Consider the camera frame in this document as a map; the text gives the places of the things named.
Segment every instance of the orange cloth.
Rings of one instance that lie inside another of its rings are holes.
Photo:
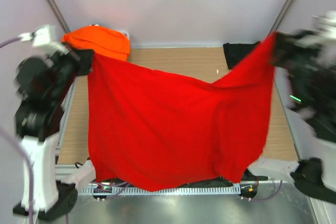
[[[96,54],[126,61],[130,51],[130,40],[122,33],[102,26],[86,26],[65,34],[62,42],[77,49],[93,49]]]

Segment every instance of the green led light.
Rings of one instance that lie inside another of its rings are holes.
[[[298,102],[301,102],[301,100],[297,97],[295,97],[294,95],[290,95],[291,98],[293,98],[294,100],[297,100]]]

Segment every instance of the white enclosure wall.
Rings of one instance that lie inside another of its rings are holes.
[[[328,10],[336,10],[336,0],[296,0],[293,7],[289,11],[286,18],[283,20],[279,30],[284,33],[291,33],[296,29],[312,29],[313,15],[324,15]],[[336,55],[335,48],[329,48],[329,55]],[[284,71],[277,71],[276,79],[277,88],[284,105],[289,103],[289,90]],[[318,146],[315,145],[316,139],[310,127],[300,119],[300,116],[288,109],[285,109],[291,131],[293,133],[296,147],[301,158],[309,158],[320,155]],[[329,222],[336,223],[336,206],[323,203],[324,209],[320,209],[321,215],[329,219]]]
[[[285,0],[55,0],[71,30],[127,30],[134,46],[220,46],[267,36]]]
[[[57,24],[45,0],[0,0],[0,41],[15,37],[43,24]],[[20,99],[15,95],[16,67],[26,57],[34,53],[31,45],[12,44],[0,49],[0,125],[14,136],[14,114]],[[12,207],[23,193],[23,161],[0,137],[0,222],[23,223],[13,217]]]

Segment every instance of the white plastic part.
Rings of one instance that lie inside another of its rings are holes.
[[[294,184],[294,180],[290,176],[290,173],[294,172],[298,166],[298,162],[260,158],[252,163],[248,169],[258,176],[267,176]]]
[[[336,41],[336,11],[327,12],[325,17],[317,17],[318,34],[305,36],[296,42],[300,47],[311,47],[316,44],[325,45]]]
[[[22,147],[30,157],[34,173],[34,211],[48,211],[58,200],[55,179],[55,149],[58,133],[48,137],[44,142],[38,138],[25,136]],[[28,167],[24,164],[24,194],[21,206],[28,211],[29,207]]]
[[[118,32],[124,34],[127,37],[127,39],[130,39],[130,34],[128,33],[128,31],[118,30]]]
[[[89,183],[96,178],[96,170],[91,160],[87,160],[74,173],[61,180],[65,184],[76,184],[77,191],[83,190]]]
[[[34,37],[32,33],[23,33],[19,35],[19,38],[21,42],[25,42],[33,40]]]
[[[45,25],[34,33],[33,47],[40,48],[48,55],[57,51],[65,55],[69,53],[66,46],[57,42],[56,27],[51,25]]]

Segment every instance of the black cloth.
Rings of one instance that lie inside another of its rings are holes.
[[[233,69],[243,60],[260,42],[254,44],[223,44],[226,64],[229,69]]]

